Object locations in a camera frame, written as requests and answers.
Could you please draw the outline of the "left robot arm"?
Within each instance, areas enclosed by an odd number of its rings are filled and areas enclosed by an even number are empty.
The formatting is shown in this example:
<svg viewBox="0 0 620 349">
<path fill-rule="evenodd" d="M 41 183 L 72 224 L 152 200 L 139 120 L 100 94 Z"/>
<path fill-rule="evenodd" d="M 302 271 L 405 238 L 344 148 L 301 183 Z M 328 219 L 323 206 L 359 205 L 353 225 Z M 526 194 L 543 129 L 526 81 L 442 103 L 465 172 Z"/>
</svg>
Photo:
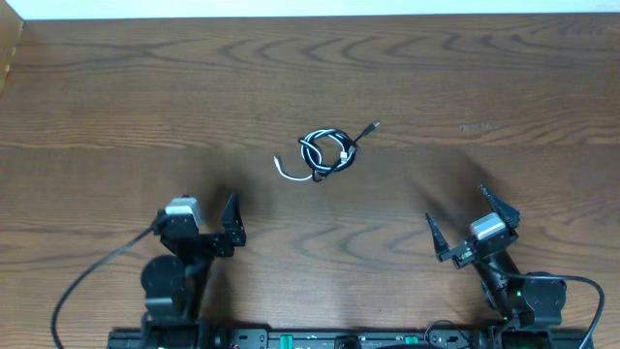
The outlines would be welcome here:
<svg viewBox="0 0 620 349">
<path fill-rule="evenodd" d="M 172 199 L 158 211 L 154 235 L 170 252 L 152 259 L 140 275 L 147 314 L 157 325 L 185 325 L 201 313 L 208 271 L 216 258 L 231 257 L 246 244 L 238 196 L 229 196 L 222 233 L 202 234 L 202 214 L 194 197 Z"/>
</svg>

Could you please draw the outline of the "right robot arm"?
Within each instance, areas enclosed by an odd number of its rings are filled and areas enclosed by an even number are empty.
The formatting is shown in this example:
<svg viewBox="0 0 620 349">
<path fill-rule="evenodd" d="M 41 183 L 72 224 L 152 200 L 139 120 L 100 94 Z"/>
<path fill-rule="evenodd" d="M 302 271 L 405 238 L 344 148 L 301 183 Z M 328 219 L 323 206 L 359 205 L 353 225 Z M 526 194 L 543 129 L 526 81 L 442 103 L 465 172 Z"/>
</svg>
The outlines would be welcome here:
<svg viewBox="0 0 620 349">
<path fill-rule="evenodd" d="M 562 323 L 567 286 L 546 272 L 523 274 L 508 247 L 517 241 L 520 212 L 486 186 L 480 188 L 491 212 L 470 224 L 471 236 L 451 248 L 435 220 L 426 214 L 435 254 L 457 269 L 473 266 L 492 308 L 519 329 L 544 329 Z"/>
</svg>

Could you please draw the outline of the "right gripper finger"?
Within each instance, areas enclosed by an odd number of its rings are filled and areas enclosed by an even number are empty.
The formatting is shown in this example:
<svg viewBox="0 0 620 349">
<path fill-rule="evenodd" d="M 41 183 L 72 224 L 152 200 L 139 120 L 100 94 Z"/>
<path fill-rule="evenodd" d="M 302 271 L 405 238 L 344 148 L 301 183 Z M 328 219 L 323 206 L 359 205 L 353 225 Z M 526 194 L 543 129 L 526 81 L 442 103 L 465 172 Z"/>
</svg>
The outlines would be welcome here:
<svg viewBox="0 0 620 349">
<path fill-rule="evenodd" d="M 508 227 L 517 228 L 519 226 L 520 212 L 516 208 L 501 200 L 485 185 L 481 184 L 480 190 L 485 196 L 491 209 L 499 215 Z"/>
<path fill-rule="evenodd" d="M 445 240 L 444 235 L 441 233 L 435 220 L 428 212 L 425 213 L 425 218 L 431 231 L 436 258 L 438 260 L 445 260 L 450 252 L 450 246 Z"/>
</svg>

